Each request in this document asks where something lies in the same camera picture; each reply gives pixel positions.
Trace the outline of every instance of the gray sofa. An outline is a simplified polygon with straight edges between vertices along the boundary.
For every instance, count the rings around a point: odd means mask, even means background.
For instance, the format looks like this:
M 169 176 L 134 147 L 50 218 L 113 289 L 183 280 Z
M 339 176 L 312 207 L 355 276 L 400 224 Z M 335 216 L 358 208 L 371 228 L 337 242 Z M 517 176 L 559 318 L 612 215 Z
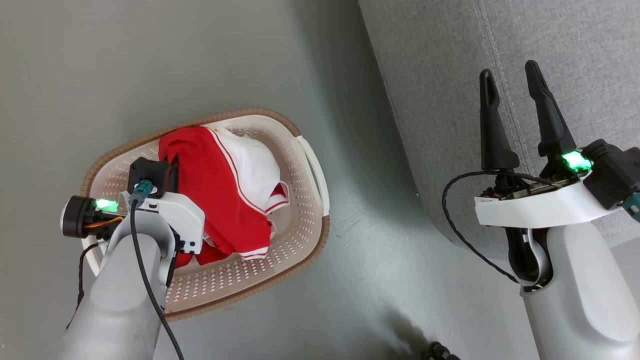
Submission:
M 458 174 L 480 170 L 478 76 L 491 69 L 519 171 L 539 174 L 540 141 L 524 64 L 536 60 L 579 147 L 598 138 L 640 145 L 640 2 L 596 0 L 360 0 L 422 203 L 454 243 L 440 207 Z M 472 178 L 449 192 L 460 231 L 481 252 L 506 256 L 504 232 L 477 224 Z M 635 238 L 624 213 L 597 220 L 610 246 Z

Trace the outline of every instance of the beige plastic basket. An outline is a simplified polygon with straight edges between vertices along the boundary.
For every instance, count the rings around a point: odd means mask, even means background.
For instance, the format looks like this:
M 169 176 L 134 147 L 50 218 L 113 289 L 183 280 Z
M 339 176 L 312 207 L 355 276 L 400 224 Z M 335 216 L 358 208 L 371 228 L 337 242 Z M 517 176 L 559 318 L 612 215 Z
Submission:
M 224 127 L 262 141 L 280 165 L 280 177 L 289 185 L 291 203 L 269 216 L 277 233 L 266 259 L 244 261 L 235 254 L 205 266 L 192 261 L 176 269 L 166 295 L 168 320 L 216 309 L 294 275 L 320 255 L 329 235 L 329 197 L 316 155 L 291 121 L 262 108 L 204 117 L 122 145 L 93 164 L 84 178 L 81 195 L 118 200 L 120 192 L 127 189 L 129 165 L 140 156 L 157 160 L 158 139 L 184 126 Z M 84 248 L 92 243 L 95 238 L 83 239 Z M 95 275 L 100 271 L 105 248 L 87 254 Z

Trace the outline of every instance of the floor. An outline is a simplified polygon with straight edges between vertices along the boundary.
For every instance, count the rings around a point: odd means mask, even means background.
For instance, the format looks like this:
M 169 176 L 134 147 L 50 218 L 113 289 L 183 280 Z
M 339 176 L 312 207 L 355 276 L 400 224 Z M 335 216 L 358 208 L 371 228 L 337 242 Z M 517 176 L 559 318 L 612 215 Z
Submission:
M 422 211 L 355 1 L 0 0 L 0 49 L 1 358 L 49 357 L 63 336 L 81 248 L 58 219 L 95 159 L 263 106 L 315 149 L 330 238 L 292 279 L 172 323 L 186 359 L 415 359 L 432 340 L 537 359 L 517 286 Z M 164 331 L 155 359 L 175 359 Z

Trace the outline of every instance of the woven rim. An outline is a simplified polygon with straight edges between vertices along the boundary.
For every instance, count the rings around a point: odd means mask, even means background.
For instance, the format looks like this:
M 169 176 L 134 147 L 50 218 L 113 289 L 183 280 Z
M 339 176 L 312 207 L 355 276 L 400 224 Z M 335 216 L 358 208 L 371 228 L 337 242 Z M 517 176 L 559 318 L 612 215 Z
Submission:
M 89 171 L 87 171 L 86 175 L 84 176 L 84 181 L 82 183 L 82 187 L 80 188 L 80 195 L 85 197 L 89 196 L 89 193 L 91 191 L 91 186 L 93 184 L 93 180 L 95 180 L 95 176 L 98 174 L 98 171 L 100 171 L 100 169 L 104 165 L 106 165 L 109 161 L 115 159 L 117 156 L 120 156 L 146 143 L 152 142 L 154 140 L 158 140 L 163 135 L 170 133 L 173 130 L 179 129 L 181 127 L 201 126 L 204 124 L 210 124 L 212 122 L 218 122 L 222 120 L 232 119 L 236 117 L 243 117 L 248 115 L 263 115 L 266 117 L 270 117 L 273 120 L 276 120 L 282 125 L 284 125 L 291 132 L 293 136 L 301 135 L 298 128 L 289 119 L 287 119 L 282 114 L 276 111 L 265 109 L 265 108 L 244 108 L 244 109 L 232 110 L 232 111 L 227 111 L 227 112 L 216 114 L 216 115 L 209 115 L 209 116 L 202 117 L 192 121 L 183 122 L 179 125 L 167 127 L 165 129 L 156 131 L 155 133 L 151 133 L 149 135 L 142 136 L 141 138 L 132 140 L 124 145 L 118 146 L 117 148 L 107 152 L 105 155 L 102 155 L 98 160 L 96 160 L 95 163 L 93 163 Z M 318 243 L 316 244 L 314 249 L 311 251 L 311 253 L 307 257 L 305 257 L 302 261 L 300 261 L 299 263 L 296 263 L 292 267 L 270 277 L 265 281 L 258 282 L 257 284 L 254 284 L 244 290 L 238 291 L 226 297 L 222 297 L 220 299 L 213 300 L 196 307 L 192 307 L 191 309 L 176 311 L 174 313 L 166 313 L 165 314 L 166 319 L 168 321 L 177 321 L 177 320 L 190 318 L 192 316 L 204 314 L 208 311 L 215 310 L 219 307 L 223 307 L 233 302 L 236 302 L 238 300 L 242 300 L 247 297 L 250 297 L 262 290 L 265 290 L 267 288 L 274 286 L 275 284 L 278 284 L 284 279 L 290 278 L 291 276 L 297 274 L 298 272 L 308 267 L 312 262 L 314 262 L 314 260 L 317 259 L 318 256 L 320 256 L 320 253 L 324 249 L 326 241 L 329 237 L 329 228 L 330 228 L 330 220 L 329 220 L 329 216 L 327 215 L 322 218 L 322 230 L 320 232 L 320 239 L 318 239 Z

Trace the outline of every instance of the green light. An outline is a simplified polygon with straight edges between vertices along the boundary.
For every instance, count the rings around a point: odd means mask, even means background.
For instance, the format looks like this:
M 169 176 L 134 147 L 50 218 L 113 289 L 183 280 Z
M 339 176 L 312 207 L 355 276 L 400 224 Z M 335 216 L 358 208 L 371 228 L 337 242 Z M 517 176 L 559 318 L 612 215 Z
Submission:
M 104 211 L 116 212 L 118 211 L 118 202 L 107 199 L 97 199 L 95 201 L 95 207 Z
M 564 163 L 575 172 L 591 170 L 591 162 L 583 158 L 582 154 L 578 151 L 569 152 L 568 154 L 562 155 L 562 157 Z

